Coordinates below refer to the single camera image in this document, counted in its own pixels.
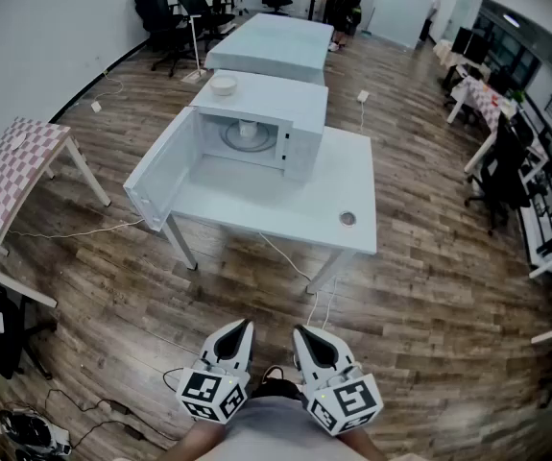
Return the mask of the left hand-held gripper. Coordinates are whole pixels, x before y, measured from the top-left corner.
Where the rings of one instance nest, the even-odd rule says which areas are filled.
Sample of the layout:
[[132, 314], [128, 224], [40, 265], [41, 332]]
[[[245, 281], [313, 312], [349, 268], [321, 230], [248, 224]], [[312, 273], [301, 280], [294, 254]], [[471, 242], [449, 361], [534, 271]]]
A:
[[[201, 359], [180, 374], [176, 398], [195, 420], [228, 422], [248, 399], [254, 326], [240, 319], [224, 325], [204, 341]], [[228, 363], [230, 370], [219, 367]]]

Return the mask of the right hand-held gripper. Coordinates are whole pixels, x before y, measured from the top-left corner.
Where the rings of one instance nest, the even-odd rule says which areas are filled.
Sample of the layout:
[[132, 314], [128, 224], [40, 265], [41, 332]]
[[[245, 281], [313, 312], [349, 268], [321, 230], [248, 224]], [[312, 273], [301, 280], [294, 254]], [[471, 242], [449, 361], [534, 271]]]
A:
[[[349, 366], [352, 352], [343, 339], [322, 328], [295, 327], [293, 345], [305, 390], [310, 392], [304, 408], [326, 433], [352, 431], [381, 412], [384, 402], [374, 376], [359, 365]], [[342, 372], [317, 388], [319, 371]]]

